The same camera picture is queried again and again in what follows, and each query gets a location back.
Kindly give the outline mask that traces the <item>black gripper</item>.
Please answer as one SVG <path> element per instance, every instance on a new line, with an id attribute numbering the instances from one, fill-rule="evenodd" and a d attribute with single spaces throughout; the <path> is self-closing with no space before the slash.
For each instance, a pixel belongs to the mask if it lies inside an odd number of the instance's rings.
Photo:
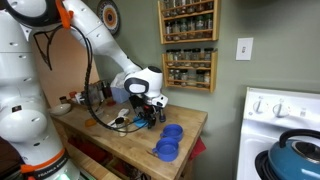
<path id="1" fill-rule="evenodd" d="M 129 101 L 136 115 L 141 120 L 148 120 L 148 129 L 155 126 L 156 123 L 156 109 L 152 105 L 147 105 L 142 98 L 137 95 L 129 97 Z"/>

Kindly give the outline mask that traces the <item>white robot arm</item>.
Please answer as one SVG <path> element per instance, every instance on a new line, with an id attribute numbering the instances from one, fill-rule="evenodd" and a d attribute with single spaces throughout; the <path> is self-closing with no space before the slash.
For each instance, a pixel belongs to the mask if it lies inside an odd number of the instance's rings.
<path id="1" fill-rule="evenodd" d="M 1 0 L 0 12 L 0 134 L 23 160 L 21 173 L 34 180 L 79 180 L 81 172 L 63 147 L 49 115 L 48 105 L 60 92 L 80 88 L 75 58 L 58 71 L 46 73 L 49 50 L 36 60 L 31 43 L 40 34 L 52 39 L 63 30 L 87 49 L 87 58 L 104 55 L 125 73 L 124 88 L 142 94 L 158 109 L 168 98 L 161 94 L 162 72 L 133 63 L 118 46 L 97 15 L 82 0 Z"/>

